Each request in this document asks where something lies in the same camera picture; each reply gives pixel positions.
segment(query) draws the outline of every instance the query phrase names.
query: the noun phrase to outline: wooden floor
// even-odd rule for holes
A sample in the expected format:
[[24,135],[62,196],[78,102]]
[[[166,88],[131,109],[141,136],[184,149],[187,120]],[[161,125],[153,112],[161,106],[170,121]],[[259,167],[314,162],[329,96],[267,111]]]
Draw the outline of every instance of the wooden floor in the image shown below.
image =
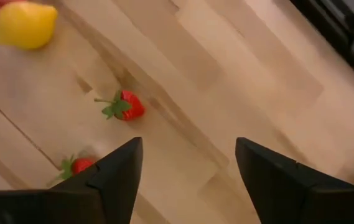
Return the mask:
[[[0,46],[0,189],[142,136],[131,223],[259,223],[234,158],[250,138],[354,183],[354,71],[288,0],[51,0],[53,41]],[[147,107],[109,121],[118,88]]]

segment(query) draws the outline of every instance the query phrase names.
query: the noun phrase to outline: strawberry leaves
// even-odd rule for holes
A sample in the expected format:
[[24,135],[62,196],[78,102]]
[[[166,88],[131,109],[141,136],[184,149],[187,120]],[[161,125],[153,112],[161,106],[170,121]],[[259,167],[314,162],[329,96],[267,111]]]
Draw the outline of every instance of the strawberry leaves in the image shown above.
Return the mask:
[[125,100],[121,99],[122,91],[119,90],[113,97],[113,101],[94,99],[95,102],[109,103],[109,106],[103,108],[102,113],[106,115],[106,119],[110,119],[113,116],[121,119],[123,118],[123,111],[130,110],[132,105]]

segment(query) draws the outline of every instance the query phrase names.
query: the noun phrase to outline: lemon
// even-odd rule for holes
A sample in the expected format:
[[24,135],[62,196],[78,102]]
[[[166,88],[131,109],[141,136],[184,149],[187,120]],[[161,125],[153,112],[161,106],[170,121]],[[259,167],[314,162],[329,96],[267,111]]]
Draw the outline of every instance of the lemon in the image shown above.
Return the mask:
[[45,45],[54,34],[56,8],[27,1],[10,2],[0,8],[0,44],[22,49]]

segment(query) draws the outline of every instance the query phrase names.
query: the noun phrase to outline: black object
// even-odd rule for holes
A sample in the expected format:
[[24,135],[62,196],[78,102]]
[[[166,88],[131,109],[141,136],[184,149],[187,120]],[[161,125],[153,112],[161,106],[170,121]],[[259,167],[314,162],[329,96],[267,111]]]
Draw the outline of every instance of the black object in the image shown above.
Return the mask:
[[291,0],[354,68],[354,0]]
[[128,224],[141,167],[142,139],[133,138],[51,189],[0,191],[0,223]]
[[354,224],[354,185],[245,138],[236,160],[262,224]]

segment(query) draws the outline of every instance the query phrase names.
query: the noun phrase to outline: yellow lemon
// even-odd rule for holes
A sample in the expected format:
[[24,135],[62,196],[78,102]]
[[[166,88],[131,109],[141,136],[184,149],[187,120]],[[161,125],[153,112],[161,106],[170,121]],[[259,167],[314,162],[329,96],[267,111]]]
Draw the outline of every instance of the yellow lemon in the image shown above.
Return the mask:
[[22,49],[45,45],[54,34],[56,8],[27,1],[10,2],[0,8],[0,44]]

